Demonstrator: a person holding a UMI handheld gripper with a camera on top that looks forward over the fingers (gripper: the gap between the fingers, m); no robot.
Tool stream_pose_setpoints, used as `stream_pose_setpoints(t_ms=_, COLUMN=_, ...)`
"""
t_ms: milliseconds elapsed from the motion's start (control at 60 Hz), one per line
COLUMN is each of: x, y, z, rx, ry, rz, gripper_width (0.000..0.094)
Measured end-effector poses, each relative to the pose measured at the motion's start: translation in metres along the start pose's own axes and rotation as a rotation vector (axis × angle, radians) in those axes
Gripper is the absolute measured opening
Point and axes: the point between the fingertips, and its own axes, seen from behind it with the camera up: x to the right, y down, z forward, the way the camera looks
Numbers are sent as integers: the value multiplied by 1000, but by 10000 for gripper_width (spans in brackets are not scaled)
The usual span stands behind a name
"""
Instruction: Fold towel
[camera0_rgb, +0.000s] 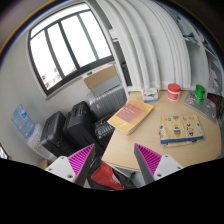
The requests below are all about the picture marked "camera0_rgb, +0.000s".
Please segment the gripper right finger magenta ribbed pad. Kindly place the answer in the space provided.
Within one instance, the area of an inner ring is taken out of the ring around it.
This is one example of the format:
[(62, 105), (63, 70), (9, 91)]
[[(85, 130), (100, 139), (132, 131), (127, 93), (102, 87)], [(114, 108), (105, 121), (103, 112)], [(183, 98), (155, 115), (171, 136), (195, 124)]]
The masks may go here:
[(134, 155), (139, 164), (145, 184), (164, 178), (183, 168), (170, 155), (160, 155), (140, 144), (134, 145)]

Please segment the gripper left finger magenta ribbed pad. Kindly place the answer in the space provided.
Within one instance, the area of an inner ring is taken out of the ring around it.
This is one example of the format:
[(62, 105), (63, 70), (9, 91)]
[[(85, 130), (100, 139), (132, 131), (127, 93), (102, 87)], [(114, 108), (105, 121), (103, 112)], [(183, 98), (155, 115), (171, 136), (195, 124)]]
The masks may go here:
[(68, 157), (60, 156), (46, 168), (46, 171), (83, 186), (94, 156), (95, 145), (92, 144)]

